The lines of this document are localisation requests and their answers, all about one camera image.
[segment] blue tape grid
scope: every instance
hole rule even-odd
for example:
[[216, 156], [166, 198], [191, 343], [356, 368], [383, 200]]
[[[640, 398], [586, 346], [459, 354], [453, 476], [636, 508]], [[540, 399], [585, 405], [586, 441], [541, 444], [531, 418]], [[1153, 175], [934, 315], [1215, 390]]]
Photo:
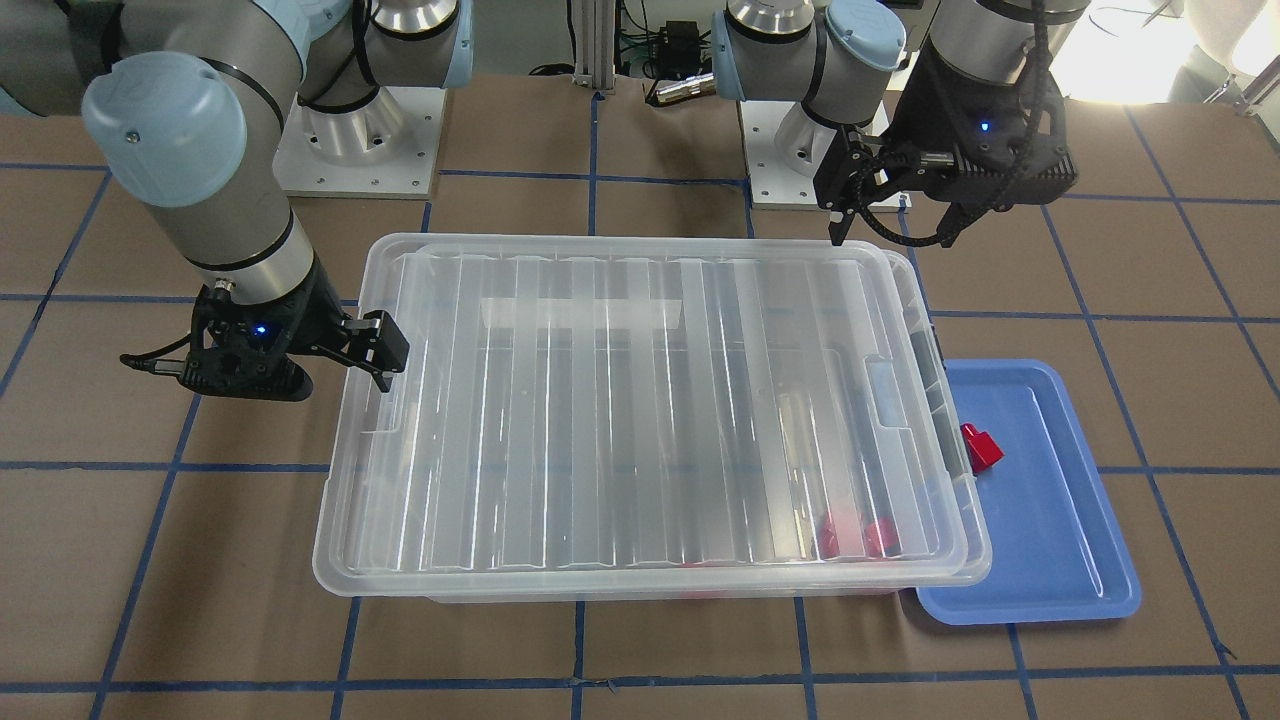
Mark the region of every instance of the blue tape grid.
[[[585, 181], [589, 183], [589, 208], [588, 208], [588, 225], [590, 234], [595, 234], [596, 231], [596, 197], [598, 187], [602, 182], [613, 183], [652, 183], [652, 184], [718, 184], [718, 186], [735, 186], [741, 188], [745, 208], [745, 222], [748, 237], [755, 237], [755, 231], [751, 223], [751, 196], [750, 187], [748, 182], [742, 178], [701, 178], [701, 179], [669, 179], [669, 178], [650, 178], [650, 177], [631, 177], [631, 176], [603, 176], [598, 172], [598, 158], [599, 158], [599, 109], [598, 105], [604, 97], [599, 94], [593, 95], [590, 102], [590, 172], [588, 174], [579, 173], [517, 173], [517, 172], [485, 172], [485, 170], [440, 170], [442, 176], [476, 176], [476, 177], [500, 177], [500, 178], [538, 178], [538, 179], [566, 179], [566, 181]], [[575, 605], [575, 620], [573, 620], [573, 650], [575, 661], [573, 670], [570, 678], [507, 678], [507, 679], [366, 679], [366, 680], [351, 680], [348, 679], [348, 673], [351, 667], [351, 657], [357, 639], [358, 623], [360, 623], [360, 609], [362, 598], [353, 598], [351, 602], [351, 609], [347, 618], [347, 628], [343, 638], [343, 648], [339, 661], [339, 667], [334, 680], [294, 680], [294, 682], [241, 682], [241, 680], [192, 680], [192, 682], [116, 682], [114, 680], [115, 666], [119, 662], [120, 652], [123, 650], [125, 637], [128, 633], [129, 624], [132, 621], [133, 611], [137, 606], [138, 596], [141, 593], [142, 583], [146, 578], [146, 571], [150, 565], [151, 555], [155, 550], [155, 542], [159, 536], [159, 530], [164, 519], [165, 507], [169, 501], [169, 496], [173, 491], [173, 484], [178, 473], [184, 471], [205, 471], [205, 473], [325, 473], [329, 466], [324, 464], [236, 464], [236, 462], [183, 462], [182, 455], [186, 448], [187, 439], [191, 436], [191, 429], [193, 427], [196, 414], [200, 409], [200, 398], [193, 397], [187, 411], [187, 416], [183, 423], [182, 433], [179, 434], [178, 445], [174, 450], [173, 459], [169, 462], [99, 462], [99, 461], [20, 461], [20, 460], [6, 460], [0, 461], [0, 469], [31, 469], [31, 470], [64, 470], [64, 469], [84, 469], [84, 470], [131, 470], [131, 471], [165, 471], [165, 482], [161, 487], [160, 497], [156, 502], [156, 510], [152, 516], [151, 527], [148, 529], [147, 539], [142, 550], [142, 555], [138, 560], [137, 570], [134, 573], [134, 579], [129, 589], [128, 598], [125, 601], [124, 610], [120, 616], [118, 630], [111, 644], [110, 653], [108, 656], [106, 665], [102, 670], [102, 676], [99, 682], [82, 682], [82, 683], [0, 683], [0, 693], [93, 693], [93, 706], [90, 714], [91, 720], [100, 717], [106, 696], [118, 692], [332, 692], [333, 705], [330, 717], [337, 720], [342, 716], [343, 698], [347, 692], [351, 691], [389, 691], [389, 689], [568, 689], [572, 696], [571, 701], [571, 717], [579, 720], [582, 711], [582, 688], [618, 688], [618, 687], [681, 687], [681, 685], [803, 685], [805, 691], [805, 705], [806, 716], [810, 720], [817, 720], [819, 716], [817, 700], [815, 700], [815, 687], [822, 684], [858, 684], [858, 683], [937, 683], [937, 682], [975, 682], [975, 680], [1016, 680], [1021, 688], [1023, 697], [1027, 705], [1028, 717], [1036, 720], [1036, 705], [1032, 693], [1030, 680], [1037, 679], [1060, 679], [1060, 678], [1125, 678], [1125, 676], [1221, 676], [1226, 680], [1231, 696], [1235, 701], [1236, 710], [1242, 719], [1248, 719], [1249, 712], [1244, 705], [1243, 697], [1240, 696], [1239, 687], [1235, 678], [1240, 675], [1277, 675], [1280, 674], [1280, 665], [1233, 665], [1229, 662], [1228, 650], [1219, 639], [1216, 628], [1213, 625], [1212, 618], [1210, 616], [1208, 609], [1204, 603], [1203, 594], [1199, 591], [1199, 585], [1196, 580], [1194, 573], [1192, 571], [1190, 564], [1187, 560], [1185, 552], [1181, 546], [1181, 541], [1178, 537], [1176, 528], [1174, 525], [1172, 518], [1169, 512], [1169, 507], [1164, 500], [1160, 491], [1160, 486], [1156, 482], [1158, 475], [1164, 474], [1203, 474], [1203, 475], [1265, 475], [1265, 477], [1280, 477], [1280, 468], [1202, 468], [1202, 466], [1153, 466], [1149, 464], [1146, 451], [1142, 446], [1142, 439], [1138, 434], [1137, 425], [1129, 413], [1128, 404], [1124, 398], [1119, 382], [1116, 379], [1115, 372], [1111, 368], [1110, 360], [1106, 354], [1106, 348], [1102, 345], [1101, 336], [1097, 332], [1096, 323], [1098, 320], [1126, 320], [1126, 322], [1160, 322], [1160, 323], [1230, 323], [1235, 324], [1240, 333], [1243, 334], [1251, 352], [1263, 373], [1268, 386], [1272, 392], [1280, 397], [1280, 388], [1276, 386], [1276, 380], [1263, 361], [1261, 352], [1258, 351], [1253, 338], [1249, 333], [1249, 325], [1266, 325], [1277, 324], [1280, 318], [1251, 318], [1242, 316], [1235, 309], [1225, 284], [1222, 283], [1216, 268], [1208, 254], [1206, 252], [1199, 236], [1196, 233], [1187, 213], [1185, 205], [1194, 204], [1217, 204], [1217, 205], [1280, 205], [1280, 200], [1253, 200], [1253, 199], [1229, 199], [1229, 197], [1180, 197], [1174, 191], [1169, 178], [1165, 176], [1164, 169], [1160, 167], [1155, 152], [1147, 137], [1129, 109], [1125, 109], [1134, 131], [1138, 135], [1139, 141], [1148, 159], [1156, 169], [1157, 176], [1167, 191], [1167, 196], [1129, 196], [1129, 195], [1094, 195], [1094, 193], [1068, 193], [1069, 199], [1079, 200], [1100, 200], [1100, 201], [1142, 201], [1142, 202], [1169, 202], [1172, 204], [1181, 218], [1188, 234], [1194, 243], [1201, 259], [1210, 275], [1212, 277], [1215, 286], [1217, 287], [1222, 300], [1230, 313], [1229, 316], [1184, 316], [1184, 315], [1115, 315], [1115, 314], [1094, 314], [1091, 313], [1084, 296], [1079, 288], [1075, 275], [1071, 270], [1070, 261], [1068, 259], [1065, 247], [1062, 246], [1061, 238], [1059, 237], [1057, 228], [1053, 224], [1052, 215], [1047, 208], [1042, 209], [1044, 215], [1046, 225], [1050, 229], [1050, 234], [1053, 240], [1055, 247], [1057, 249], [1059, 256], [1062, 261], [1064, 270], [1068, 274], [1068, 279], [1071, 284], [1073, 292], [1076, 296], [1079, 304], [1079, 313], [1016, 313], [1016, 311], [969, 311], [969, 310], [933, 310], [931, 314], [936, 318], [1020, 318], [1020, 319], [1046, 319], [1046, 320], [1083, 320], [1091, 332], [1094, 341], [1096, 350], [1102, 361], [1103, 369], [1106, 370], [1107, 379], [1111, 384], [1112, 392], [1116, 401], [1120, 405], [1121, 414], [1125, 419], [1125, 425], [1134, 442], [1135, 450], [1138, 452], [1140, 465], [1138, 466], [1100, 466], [1100, 471], [1106, 474], [1130, 474], [1130, 475], [1143, 475], [1147, 478], [1151, 492], [1156, 498], [1157, 507], [1160, 510], [1165, 529], [1169, 534], [1170, 542], [1172, 543], [1174, 551], [1178, 556], [1179, 565], [1183, 570], [1184, 578], [1196, 600], [1197, 609], [1201, 614], [1202, 623], [1204, 625], [1206, 633], [1210, 642], [1213, 644], [1215, 652], [1217, 653], [1217, 665], [1176, 665], [1176, 666], [1128, 666], [1128, 667], [1068, 667], [1068, 669], [1028, 669], [1021, 652], [1021, 643], [1019, 641], [1018, 626], [1007, 625], [1007, 634], [1010, 641], [1010, 647], [1015, 660], [1015, 670], [974, 670], [974, 671], [951, 671], [951, 673], [814, 673], [812, 659], [809, 655], [809, 637], [808, 637], [808, 624], [805, 619], [805, 603], [801, 598], [795, 598], [795, 623], [796, 623], [796, 637], [800, 652], [800, 674], [781, 674], [781, 675], [760, 675], [760, 676], [723, 676], [723, 675], [700, 675], [700, 676], [659, 676], [659, 675], [643, 675], [643, 676], [622, 676], [612, 678], [609, 680], [588, 680], [585, 679], [585, 628], [586, 628], [586, 611], [588, 603], [577, 602]], [[186, 304], [189, 302], [188, 297], [178, 296], [97, 296], [97, 295], [54, 295], [59, 281], [61, 279], [68, 263], [70, 261], [76, 249], [78, 247], [86, 229], [88, 228], [93, 213], [101, 202], [102, 195], [106, 191], [108, 182], [110, 179], [110, 173], [108, 168], [100, 165], [68, 165], [68, 164], [47, 164], [47, 163], [0, 163], [0, 169], [27, 169], [27, 170], [78, 170], [78, 172], [97, 172], [102, 173], [102, 181], [86, 210], [79, 227], [76, 231], [74, 237], [61, 261], [59, 263], [50, 286], [45, 293], [0, 293], [0, 301], [26, 301], [37, 302], [36, 311], [19, 342], [17, 351], [13, 354], [3, 379], [0, 379], [0, 396], [8, 389], [9, 383], [13, 379], [18, 365], [22, 361], [23, 355], [29, 347], [31, 340], [35, 336], [40, 320], [44, 315], [45, 309], [50, 302], [147, 302], [147, 304]], [[899, 211], [899, 224], [904, 233], [909, 234], [908, 219], [904, 210]], [[426, 232], [430, 223], [431, 205], [425, 204], [421, 231]], [[908, 256], [911, 260], [913, 266], [916, 272], [916, 278], [920, 281], [923, 287], [923, 278], [919, 274], [919, 266], [916, 263], [916, 254], [914, 250], [908, 251]], [[355, 306], [356, 301], [344, 301], [347, 306]], [[925, 297], [925, 306], [928, 307], [928, 299]]]

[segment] cable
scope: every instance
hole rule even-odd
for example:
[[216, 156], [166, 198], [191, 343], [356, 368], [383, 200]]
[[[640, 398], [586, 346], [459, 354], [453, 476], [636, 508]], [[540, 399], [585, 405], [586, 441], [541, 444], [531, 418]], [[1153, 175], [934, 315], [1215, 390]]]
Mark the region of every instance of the cable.
[[1133, 15], [1147, 15], [1147, 19], [1144, 19], [1140, 26], [1138, 26], [1135, 29], [1130, 31], [1130, 32], [1138, 32], [1138, 31], [1144, 29], [1151, 23], [1153, 23], [1156, 20], [1156, 18], [1178, 19], [1179, 17], [1176, 14], [1165, 13], [1165, 10], [1169, 9], [1169, 6], [1172, 5], [1172, 4], [1174, 4], [1174, 0], [1165, 0], [1164, 3], [1161, 3], [1161, 5], [1158, 8], [1156, 8], [1152, 12], [1148, 12], [1148, 10], [1134, 10], [1132, 8], [1119, 8], [1116, 5], [1105, 5], [1102, 8], [1094, 8], [1093, 10], [1089, 10], [1089, 22], [1093, 23], [1093, 27], [1101, 29], [1102, 32], [1110, 35], [1111, 37], [1124, 38], [1123, 35], [1116, 33], [1116, 32], [1111, 32], [1110, 29], [1102, 27], [1102, 23], [1100, 23], [1097, 20], [1097, 18], [1093, 17], [1093, 14], [1094, 13], [1101, 13], [1101, 12], [1105, 12], [1105, 10], [1110, 10], [1112, 13], [1129, 13], [1129, 14], [1133, 14]]
[[329, 82], [324, 83], [324, 87], [316, 91], [315, 96], [311, 97], [310, 100], [303, 100], [302, 96], [300, 95], [298, 105], [303, 108], [314, 108], [316, 100], [324, 97], [326, 92], [333, 90], [333, 86], [338, 85], [338, 79], [342, 78], [342, 73], [347, 72], [347, 68], [351, 67], [351, 61], [355, 59], [356, 59], [356, 49], [352, 47], [351, 53], [347, 54], [347, 59], [343, 60], [342, 64], [338, 65], [338, 69], [333, 72], [333, 76], [329, 78]]
[[152, 350], [151, 352], [143, 352], [142, 355], [120, 355], [120, 363], [134, 370], [146, 372], [151, 360], [169, 355], [188, 342], [191, 342], [191, 334], [186, 334], [180, 340], [175, 340], [159, 350]]
[[[364, 12], [356, 14], [357, 8]], [[365, 47], [365, 35], [369, 33], [369, 26], [374, 23], [374, 0], [356, 0], [351, 8], [351, 44], [355, 47], [356, 61], [360, 64], [360, 74], [365, 78], [365, 82], [376, 87], [378, 81], [374, 79], [374, 69], [369, 65], [369, 50]]]
[[577, 33], [573, 32], [573, 0], [564, 0], [564, 23], [568, 26], [568, 47], [577, 65]]
[[870, 210], [869, 204], [863, 202], [863, 183], [867, 178], [878, 173], [886, 167], [888, 167], [890, 160], [899, 160], [905, 163], [906, 159], [901, 154], [881, 154], [874, 160], [863, 167], [861, 170], [854, 176], [854, 202], [858, 208], [859, 217], [867, 223], [876, 234], [883, 237], [884, 240], [893, 242], [896, 245], [902, 245], [906, 247], [928, 247], [931, 245], [950, 246], [955, 242], [956, 236], [959, 236], [965, 228], [978, 222], [979, 218], [998, 208], [1009, 192], [1009, 188], [1014, 186], [1029, 169], [1030, 163], [1030, 149], [1036, 142], [1036, 137], [1039, 135], [1041, 120], [1044, 117], [1044, 100], [1048, 94], [1048, 65], [1050, 65], [1050, 53], [1048, 53], [1048, 24], [1044, 19], [1044, 0], [1032, 0], [1032, 12], [1036, 13], [1034, 31], [1036, 31], [1036, 46], [1032, 47], [1028, 56], [1028, 61], [1036, 63], [1036, 88], [1034, 97], [1032, 102], [1030, 117], [1027, 119], [1027, 131], [1023, 133], [1021, 142], [1014, 151], [1018, 154], [1018, 161], [1009, 167], [1007, 170], [1001, 176], [1000, 183], [987, 200], [977, 208], [974, 211], [965, 211], [959, 215], [943, 215], [942, 220], [938, 223], [934, 233], [928, 237], [909, 237], [897, 232], [893, 232], [884, 227]]
[[547, 63], [545, 65], [538, 65], [536, 68], [529, 70], [529, 74], [538, 77], [571, 76], [573, 74], [573, 65], [570, 65], [568, 63]]

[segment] blue plastic tray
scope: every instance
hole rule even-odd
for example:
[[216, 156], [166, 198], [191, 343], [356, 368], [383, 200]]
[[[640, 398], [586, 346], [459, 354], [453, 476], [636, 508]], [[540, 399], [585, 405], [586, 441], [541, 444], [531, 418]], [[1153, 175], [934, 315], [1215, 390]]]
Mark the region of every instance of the blue plastic tray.
[[1062, 379], [1037, 360], [948, 360], [961, 423], [1005, 457], [978, 475], [992, 568], [959, 588], [920, 588], [948, 625], [1133, 615], [1142, 587]]

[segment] clear plastic bin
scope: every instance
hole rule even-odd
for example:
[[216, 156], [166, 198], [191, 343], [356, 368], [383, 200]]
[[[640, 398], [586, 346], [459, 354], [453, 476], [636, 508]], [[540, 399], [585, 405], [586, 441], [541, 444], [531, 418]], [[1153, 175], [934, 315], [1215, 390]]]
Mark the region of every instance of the clear plastic bin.
[[443, 602], [969, 584], [991, 550], [910, 265], [867, 243], [393, 234], [315, 573]]

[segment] mounting plate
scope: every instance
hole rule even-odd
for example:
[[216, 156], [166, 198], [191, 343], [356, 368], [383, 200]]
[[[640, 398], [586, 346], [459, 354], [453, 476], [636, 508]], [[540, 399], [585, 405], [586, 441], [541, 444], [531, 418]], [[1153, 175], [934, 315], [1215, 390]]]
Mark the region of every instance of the mounting plate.
[[[742, 149], [746, 152], [746, 172], [751, 178], [751, 205], [765, 210], [813, 210], [819, 208], [813, 195], [813, 178], [792, 170], [778, 154], [773, 138], [782, 118], [795, 102], [774, 100], [749, 100], [739, 102], [742, 114]], [[884, 104], [876, 110], [870, 132], [879, 135], [888, 127]], [[905, 204], [911, 206], [906, 192], [873, 202], [876, 213], [897, 213]]]
[[311, 150], [301, 108], [293, 106], [275, 151], [275, 179], [294, 197], [385, 197], [426, 200], [444, 124], [444, 96], [438, 87], [389, 87], [410, 118], [411, 145], [393, 159], [367, 167], [335, 165]]

